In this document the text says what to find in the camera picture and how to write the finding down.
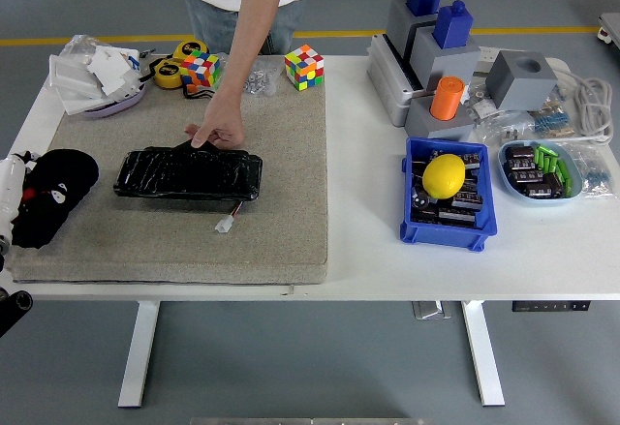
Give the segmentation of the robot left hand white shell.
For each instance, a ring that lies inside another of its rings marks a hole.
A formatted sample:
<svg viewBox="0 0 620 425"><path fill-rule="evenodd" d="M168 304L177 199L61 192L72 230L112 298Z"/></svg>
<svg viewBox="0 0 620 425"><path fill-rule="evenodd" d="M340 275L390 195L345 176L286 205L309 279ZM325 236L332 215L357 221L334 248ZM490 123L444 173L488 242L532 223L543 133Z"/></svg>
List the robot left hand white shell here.
<svg viewBox="0 0 620 425"><path fill-rule="evenodd" d="M1 161L1 238L12 239L12 221L17 217L28 163L39 155L30 151L13 153Z"/></svg>

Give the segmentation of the person's left hand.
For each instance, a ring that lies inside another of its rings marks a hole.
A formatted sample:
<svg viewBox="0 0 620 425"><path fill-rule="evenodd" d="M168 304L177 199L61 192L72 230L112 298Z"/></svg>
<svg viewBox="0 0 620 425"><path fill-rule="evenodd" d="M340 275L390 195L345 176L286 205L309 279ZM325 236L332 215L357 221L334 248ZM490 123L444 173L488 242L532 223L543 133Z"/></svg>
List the person's left hand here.
<svg viewBox="0 0 620 425"><path fill-rule="evenodd" d="M239 147L245 139L241 96L217 92L206 107L202 123L187 125L184 133L195 148L206 142L223 150Z"/></svg>

